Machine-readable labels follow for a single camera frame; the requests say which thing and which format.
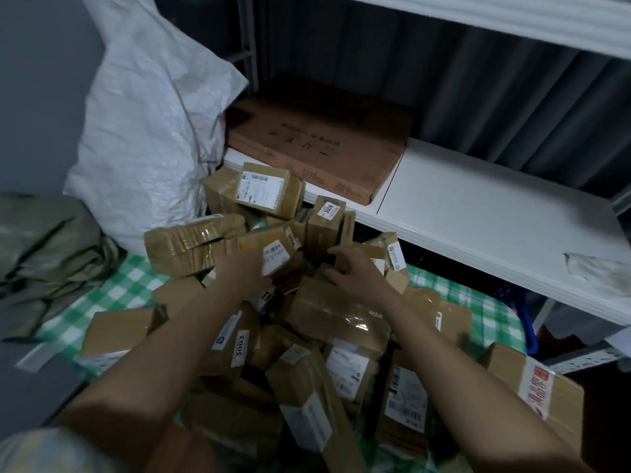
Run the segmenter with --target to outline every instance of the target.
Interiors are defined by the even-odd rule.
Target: green and white tablecloth
[[[426,270],[410,265],[408,270],[411,285],[434,289],[444,299],[471,309],[471,343],[477,345],[479,351],[493,342],[501,342],[516,350],[525,351],[521,323],[505,304]],[[147,258],[128,255],[118,271],[101,287],[91,290],[60,315],[45,322],[36,336],[42,341],[54,343],[62,355],[75,359],[81,350],[85,331],[96,312],[152,305],[152,291],[168,279],[167,276],[155,274]],[[436,470],[431,459],[423,466],[416,462],[402,461],[383,452],[375,448],[369,440],[362,439],[361,445],[371,465],[371,472],[411,473]]]

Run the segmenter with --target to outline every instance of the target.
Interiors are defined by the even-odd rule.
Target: hand
[[[260,294],[272,286],[272,280],[263,277],[263,249],[249,249],[222,255],[215,259],[215,282],[222,281],[231,289],[241,289],[245,298]]]
[[[328,249],[329,254],[341,255],[350,266],[346,275],[327,269],[326,276],[347,293],[358,298],[366,307],[383,310],[388,296],[397,294],[377,266],[356,246],[336,245]]]

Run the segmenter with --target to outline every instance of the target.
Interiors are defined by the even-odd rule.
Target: white plastic bag
[[[83,0],[106,45],[64,193],[104,232],[146,255],[143,234],[206,207],[201,179],[223,155],[223,111],[247,86],[153,0]]]

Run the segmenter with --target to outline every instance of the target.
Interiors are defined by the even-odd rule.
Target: human arm
[[[261,250],[217,259],[217,278],[182,312],[127,353],[55,421],[101,451],[144,466],[228,317],[271,281]]]
[[[477,471],[588,472],[579,456],[500,380],[419,316],[356,247],[336,246],[347,275],[327,276],[367,306],[382,312],[432,404]]]

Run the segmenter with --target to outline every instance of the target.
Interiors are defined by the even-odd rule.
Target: shirt sleeve
[[[63,428],[18,433],[0,443],[0,473],[119,473],[128,468]]]

